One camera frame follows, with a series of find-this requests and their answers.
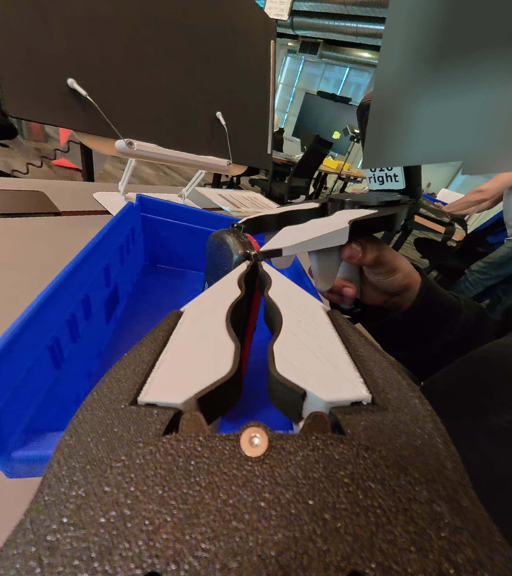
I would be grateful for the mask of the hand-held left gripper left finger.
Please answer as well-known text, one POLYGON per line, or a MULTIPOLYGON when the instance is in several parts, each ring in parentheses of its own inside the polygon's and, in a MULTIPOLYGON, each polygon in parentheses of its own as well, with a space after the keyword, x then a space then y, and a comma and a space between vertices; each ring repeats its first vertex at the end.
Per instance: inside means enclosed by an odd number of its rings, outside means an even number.
POLYGON ((255 321, 253 263, 243 262, 190 301, 148 376, 138 404, 198 411, 208 424, 240 399, 255 321))

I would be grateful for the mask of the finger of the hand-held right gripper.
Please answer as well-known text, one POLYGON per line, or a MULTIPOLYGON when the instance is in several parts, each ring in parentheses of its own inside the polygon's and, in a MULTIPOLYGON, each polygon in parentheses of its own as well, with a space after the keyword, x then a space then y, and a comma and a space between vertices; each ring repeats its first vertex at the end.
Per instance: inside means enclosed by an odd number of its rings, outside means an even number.
POLYGON ((376 210, 342 210, 324 218, 289 226, 279 231, 260 249, 263 260, 308 253, 317 291, 328 291, 342 263, 341 246, 348 242, 350 225, 356 220, 373 218, 376 210))
POLYGON ((231 229, 252 236, 277 233, 285 227, 304 224, 310 220, 324 218, 329 210, 321 202, 304 202, 285 205, 245 217, 231 225, 231 229))

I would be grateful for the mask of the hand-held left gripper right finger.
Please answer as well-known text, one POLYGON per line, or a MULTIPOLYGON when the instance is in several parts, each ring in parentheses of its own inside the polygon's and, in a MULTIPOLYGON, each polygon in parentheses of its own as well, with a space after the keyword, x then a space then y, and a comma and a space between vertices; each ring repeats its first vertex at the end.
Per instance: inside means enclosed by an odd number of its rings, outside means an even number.
POLYGON ((278 270, 259 265, 269 344, 269 398, 295 426, 312 413, 372 402, 329 309, 278 270))

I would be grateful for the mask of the red handheld game toy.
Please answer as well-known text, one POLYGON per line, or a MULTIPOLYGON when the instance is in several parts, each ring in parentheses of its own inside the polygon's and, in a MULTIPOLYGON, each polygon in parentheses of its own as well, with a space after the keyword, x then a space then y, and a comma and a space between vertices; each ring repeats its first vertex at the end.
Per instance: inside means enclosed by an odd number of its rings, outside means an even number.
MULTIPOLYGON (((206 245, 205 273, 203 276, 202 291, 206 291, 231 270, 241 263, 252 261, 253 256, 260 250, 260 245, 250 234, 231 227, 213 232, 206 245)), ((241 344, 242 372, 247 370, 251 344, 260 313, 261 293, 255 284, 248 291, 248 304, 245 306, 243 324, 238 333, 241 344)))

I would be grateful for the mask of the blue plastic bin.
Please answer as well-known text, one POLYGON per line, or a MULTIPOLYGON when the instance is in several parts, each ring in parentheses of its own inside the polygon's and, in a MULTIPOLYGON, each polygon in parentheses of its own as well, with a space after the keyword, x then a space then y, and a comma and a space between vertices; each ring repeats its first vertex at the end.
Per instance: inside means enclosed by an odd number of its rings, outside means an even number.
POLYGON ((0 471, 39 478, 104 374, 203 288, 209 235, 238 217, 137 195, 0 336, 0 471))

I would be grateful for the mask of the person's right forearm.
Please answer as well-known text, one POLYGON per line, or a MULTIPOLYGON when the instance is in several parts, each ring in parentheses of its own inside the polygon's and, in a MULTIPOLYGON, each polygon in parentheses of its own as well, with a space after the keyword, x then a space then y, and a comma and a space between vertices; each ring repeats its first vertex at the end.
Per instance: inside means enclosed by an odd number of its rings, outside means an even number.
POLYGON ((442 289, 417 266, 409 270, 421 281, 411 305, 404 311, 366 306, 361 324, 417 382, 512 331, 512 307, 491 315, 474 300, 442 289))

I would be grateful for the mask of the person's right hand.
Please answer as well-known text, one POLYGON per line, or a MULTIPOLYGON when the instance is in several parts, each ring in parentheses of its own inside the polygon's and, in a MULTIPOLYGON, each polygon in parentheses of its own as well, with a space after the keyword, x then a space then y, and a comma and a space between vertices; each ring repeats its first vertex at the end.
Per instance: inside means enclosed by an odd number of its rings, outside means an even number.
POLYGON ((373 236, 345 244, 340 255, 344 263, 361 268, 357 286, 337 278, 321 295, 338 305, 351 305, 357 298, 367 306, 382 307, 389 312, 404 312, 414 303, 422 278, 418 270, 397 251, 373 236))

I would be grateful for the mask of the paper sheet in plastic sleeve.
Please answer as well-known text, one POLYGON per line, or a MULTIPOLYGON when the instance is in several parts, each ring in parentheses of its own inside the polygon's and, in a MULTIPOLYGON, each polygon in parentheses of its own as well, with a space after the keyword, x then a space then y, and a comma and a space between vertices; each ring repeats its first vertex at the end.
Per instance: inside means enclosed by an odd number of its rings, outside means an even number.
POLYGON ((228 212, 267 212, 278 207, 258 192, 243 190, 221 190, 196 187, 188 199, 204 208, 220 208, 228 212))

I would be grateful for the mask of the large black monitor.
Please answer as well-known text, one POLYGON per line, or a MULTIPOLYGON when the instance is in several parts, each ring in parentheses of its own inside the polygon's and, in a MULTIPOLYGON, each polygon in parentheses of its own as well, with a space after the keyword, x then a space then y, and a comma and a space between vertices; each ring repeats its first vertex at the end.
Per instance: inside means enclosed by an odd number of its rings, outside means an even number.
POLYGON ((302 152, 316 135, 332 143, 330 151, 346 155, 351 144, 343 129, 350 125, 357 129, 357 105, 324 98, 306 92, 298 112, 292 136, 300 140, 302 152))

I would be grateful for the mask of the white laptop stand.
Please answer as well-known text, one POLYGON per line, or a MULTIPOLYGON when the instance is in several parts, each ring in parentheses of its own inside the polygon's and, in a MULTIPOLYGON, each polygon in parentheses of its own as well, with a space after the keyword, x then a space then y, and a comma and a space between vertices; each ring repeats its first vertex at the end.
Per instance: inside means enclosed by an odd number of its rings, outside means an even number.
POLYGON ((197 208, 197 205, 191 200, 188 200, 188 196, 190 192, 199 186, 200 180, 205 176, 206 172, 238 176, 246 169, 246 166, 234 164, 227 159, 206 155, 193 155, 133 139, 112 140, 84 133, 77 133, 77 136, 95 152, 128 159, 123 175, 118 183, 118 191, 99 191, 94 193, 94 199, 113 215, 117 214, 126 203, 136 201, 136 193, 128 193, 127 187, 137 161, 148 161, 163 165, 198 169, 192 180, 177 193, 144 193, 144 195, 151 196, 152 198, 163 199, 194 208, 197 208))

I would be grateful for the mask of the large black board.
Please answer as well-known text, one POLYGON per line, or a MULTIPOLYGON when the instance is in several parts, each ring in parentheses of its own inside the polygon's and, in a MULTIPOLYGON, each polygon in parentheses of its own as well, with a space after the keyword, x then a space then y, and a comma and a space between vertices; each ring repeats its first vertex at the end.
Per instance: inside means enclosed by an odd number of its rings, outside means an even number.
POLYGON ((0 1, 13 118, 268 169, 276 22, 255 1, 0 1))

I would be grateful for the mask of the red floor marker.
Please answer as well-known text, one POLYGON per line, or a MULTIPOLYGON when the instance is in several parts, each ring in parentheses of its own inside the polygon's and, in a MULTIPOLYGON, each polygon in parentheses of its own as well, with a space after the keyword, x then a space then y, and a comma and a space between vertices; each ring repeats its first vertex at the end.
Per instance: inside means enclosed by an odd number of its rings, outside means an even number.
POLYGON ((56 151, 56 159, 53 165, 66 169, 81 171, 81 151, 80 143, 74 139, 72 130, 58 128, 59 145, 61 151, 56 151))

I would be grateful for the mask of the dark desk flap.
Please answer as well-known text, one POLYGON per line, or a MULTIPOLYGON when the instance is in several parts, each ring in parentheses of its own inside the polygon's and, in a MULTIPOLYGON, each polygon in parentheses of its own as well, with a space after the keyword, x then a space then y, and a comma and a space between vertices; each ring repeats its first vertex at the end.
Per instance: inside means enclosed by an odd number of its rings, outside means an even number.
POLYGON ((59 208, 42 191, 0 190, 0 216, 3 215, 59 215, 59 208))

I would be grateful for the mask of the silver ventilation duct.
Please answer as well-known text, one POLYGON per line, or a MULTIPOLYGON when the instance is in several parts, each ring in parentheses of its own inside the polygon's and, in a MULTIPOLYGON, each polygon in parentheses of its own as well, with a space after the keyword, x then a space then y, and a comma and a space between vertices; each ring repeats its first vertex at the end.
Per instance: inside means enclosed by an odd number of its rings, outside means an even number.
POLYGON ((380 46, 385 22, 381 17, 296 11, 277 29, 301 37, 380 46))

